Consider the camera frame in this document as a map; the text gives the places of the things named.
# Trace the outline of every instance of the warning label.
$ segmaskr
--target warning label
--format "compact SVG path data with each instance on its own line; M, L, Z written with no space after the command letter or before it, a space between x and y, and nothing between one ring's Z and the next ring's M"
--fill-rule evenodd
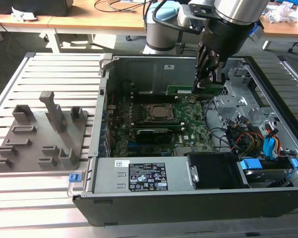
M131 192L168 190L165 164L129 164L129 190Z

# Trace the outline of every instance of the motherboard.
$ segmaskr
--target motherboard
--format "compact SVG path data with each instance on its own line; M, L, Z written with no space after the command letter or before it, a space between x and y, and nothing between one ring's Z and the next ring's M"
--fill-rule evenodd
M131 94L112 102L110 157L183 156L215 150L197 95Z

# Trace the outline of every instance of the gray carpet floor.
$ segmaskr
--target gray carpet floor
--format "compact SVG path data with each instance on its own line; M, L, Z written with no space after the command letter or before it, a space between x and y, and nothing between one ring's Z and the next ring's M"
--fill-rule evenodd
M52 52L47 48L47 43L39 37L37 33L14 33L10 39L11 33L2 33L4 40L0 42L0 93L6 86L18 67L17 62L21 62L26 52ZM60 34L60 42L68 43L70 46L77 46L71 42L87 41L87 35ZM239 56L284 56L290 65L298 72L298 47L294 48L293 53L288 53L288 48L292 42L273 42L269 50L262 50L265 38L254 43L247 40L237 54ZM95 49L62 49L62 53L102 53L111 52L114 54L138 54L146 44L145 37L132 36L132 41L126 41L125 36L117 36L114 49L95 50ZM184 55L195 55L192 51L185 51Z

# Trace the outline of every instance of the blue clip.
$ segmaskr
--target blue clip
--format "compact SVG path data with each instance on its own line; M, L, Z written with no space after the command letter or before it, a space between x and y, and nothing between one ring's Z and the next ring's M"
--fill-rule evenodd
M265 138L264 140L263 152L264 152L264 155L266 155L270 160L275 159L275 157L273 157L273 150L275 147L275 143L276 141L271 137Z
M262 169L262 164L259 159L243 159L240 162L243 170L260 170Z
M291 159L290 162L293 165L294 169L298 168L298 160L297 159Z
M79 174L70 174L69 182L81 182L81 175L79 175Z

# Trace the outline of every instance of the cpu socket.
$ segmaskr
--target cpu socket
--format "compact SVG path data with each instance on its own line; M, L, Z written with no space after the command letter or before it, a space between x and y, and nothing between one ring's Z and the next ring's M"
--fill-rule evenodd
M173 106L171 104L150 104L145 105L147 118L145 121L173 120Z

